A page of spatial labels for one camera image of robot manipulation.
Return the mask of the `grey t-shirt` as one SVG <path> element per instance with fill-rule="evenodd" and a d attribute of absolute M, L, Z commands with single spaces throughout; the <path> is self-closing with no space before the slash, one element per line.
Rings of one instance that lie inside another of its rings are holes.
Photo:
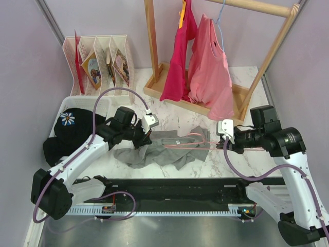
<path fill-rule="evenodd" d="M 202 134 L 205 136 L 206 141 L 210 141 L 210 131 L 207 128 L 197 126 L 189 134 L 191 133 Z M 209 150 L 181 150 L 164 147 L 164 145 L 201 142 L 202 137 L 200 136 L 178 136 L 177 131 L 172 130 L 155 131 L 151 133 L 150 138 L 152 141 L 150 145 L 138 149 L 122 148 L 115 150 L 114 158 L 134 169 L 156 163 L 161 167 L 173 165 L 177 170 L 180 170 L 184 165 L 195 160 L 204 162 L 209 153 Z M 210 148 L 209 144 L 196 146 Z"/>

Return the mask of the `pink wire hanger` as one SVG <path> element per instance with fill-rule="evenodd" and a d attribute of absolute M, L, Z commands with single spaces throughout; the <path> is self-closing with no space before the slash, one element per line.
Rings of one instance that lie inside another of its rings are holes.
<path fill-rule="evenodd" d="M 222 148 L 217 148 L 218 142 L 212 142 L 212 141 L 206 141 L 206 138 L 202 134 L 197 134 L 197 133 L 191 133 L 188 134 L 188 136 L 200 136 L 202 137 L 201 142 L 194 142 L 194 143 L 179 143 L 179 144 L 172 144 L 172 145 L 164 145 L 165 148 L 167 149 L 181 149 L 181 150 L 222 150 Z M 197 147 L 196 145 L 210 145 L 210 148 L 207 147 Z"/>

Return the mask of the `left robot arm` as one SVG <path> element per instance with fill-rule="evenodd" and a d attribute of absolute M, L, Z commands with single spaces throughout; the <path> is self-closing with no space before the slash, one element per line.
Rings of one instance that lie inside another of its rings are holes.
<path fill-rule="evenodd" d="M 136 123 L 132 123 L 135 112 L 119 107 L 114 117 L 96 127 L 92 134 L 73 154 L 50 170 L 39 169 L 33 176 L 31 202 L 35 205 L 33 221 L 38 210 L 47 217 L 59 220 L 76 204 L 99 199 L 108 202 L 113 190 L 106 186 L 105 179 L 98 176 L 85 182 L 76 183 L 78 176 L 96 159 L 100 158 L 123 140 L 131 141 L 135 148 L 151 144 L 152 128 L 159 124 L 150 110 Z"/>

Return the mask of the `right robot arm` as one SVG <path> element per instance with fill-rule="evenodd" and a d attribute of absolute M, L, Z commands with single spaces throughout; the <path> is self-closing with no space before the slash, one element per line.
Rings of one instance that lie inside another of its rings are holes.
<path fill-rule="evenodd" d="M 253 125 L 240 130 L 233 120 L 217 123 L 217 135 L 222 138 L 216 145 L 223 149 L 231 170 L 248 185 L 239 186 L 235 196 L 240 202 L 252 200 L 277 223 L 279 232 L 290 246 L 305 245 L 328 238 L 328 211 L 323 206 L 313 182 L 306 146 L 301 133 L 293 127 L 283 129 L 276 110 L 263 105 L 250 110 Z M 228 151 L 242 154 L 245 149 L 262 148 L 273 158 L 276 166 L 259 177 L 240 173 L 228 157 Z M 287 187 L 291 203 L 268 190 L 262 180 L 279 170 Z"/>

